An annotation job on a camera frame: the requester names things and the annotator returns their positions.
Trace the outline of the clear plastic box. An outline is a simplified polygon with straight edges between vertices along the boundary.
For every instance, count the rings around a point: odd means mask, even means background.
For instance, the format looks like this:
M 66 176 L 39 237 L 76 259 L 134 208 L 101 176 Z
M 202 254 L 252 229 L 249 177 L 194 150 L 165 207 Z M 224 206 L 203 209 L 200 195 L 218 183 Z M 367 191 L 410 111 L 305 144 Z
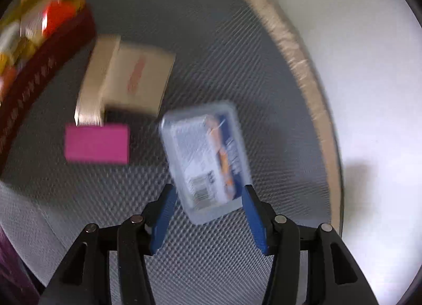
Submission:
M 252 177 L 233 103 L 168 111 L 160 136 L 183 210 L 194 225 L 241 208 L 242 190 Z

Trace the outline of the tan cardboard box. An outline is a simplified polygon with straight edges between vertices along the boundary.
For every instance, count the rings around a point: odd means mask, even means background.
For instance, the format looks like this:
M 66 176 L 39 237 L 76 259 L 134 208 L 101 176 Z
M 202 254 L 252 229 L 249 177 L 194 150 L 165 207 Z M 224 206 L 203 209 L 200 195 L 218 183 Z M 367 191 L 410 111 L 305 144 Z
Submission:
M 164 49 L 97 37 L 74 112 L 78 126 L 103 126 L 105 110 L 158 116 L 176 55 Z

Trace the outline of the pink rectangular block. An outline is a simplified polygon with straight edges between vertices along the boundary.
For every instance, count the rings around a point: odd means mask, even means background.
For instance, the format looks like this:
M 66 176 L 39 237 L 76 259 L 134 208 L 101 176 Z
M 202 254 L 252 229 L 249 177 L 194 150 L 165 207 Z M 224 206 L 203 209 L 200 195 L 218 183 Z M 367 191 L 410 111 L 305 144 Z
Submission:
M 123 124 L 105 126 L 67 125 L 64 157 L 68 162 L 86 164 L 128 164 L 130 128 Z

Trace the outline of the red gold toffee tin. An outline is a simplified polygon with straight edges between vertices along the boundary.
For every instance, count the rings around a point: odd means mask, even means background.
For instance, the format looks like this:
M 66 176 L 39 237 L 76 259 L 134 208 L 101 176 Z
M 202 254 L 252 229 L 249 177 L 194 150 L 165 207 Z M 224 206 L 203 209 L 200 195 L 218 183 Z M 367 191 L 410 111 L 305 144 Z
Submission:
M 95 36 L 86 0 L 18 0 L 1 17 L 1 164 L 35 100 Z

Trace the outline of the beige tablecloth edge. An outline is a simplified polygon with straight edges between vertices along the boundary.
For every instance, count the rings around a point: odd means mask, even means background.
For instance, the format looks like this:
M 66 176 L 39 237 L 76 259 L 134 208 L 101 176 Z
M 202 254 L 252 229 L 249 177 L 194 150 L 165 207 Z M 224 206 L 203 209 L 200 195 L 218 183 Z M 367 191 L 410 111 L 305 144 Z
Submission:
M 286 60 L 305 100 L 325 166 L 331 225 L 343 232 L 343 177 L 335 128 L 316 69 L 298 31 L 277 0 L 245 0 Z

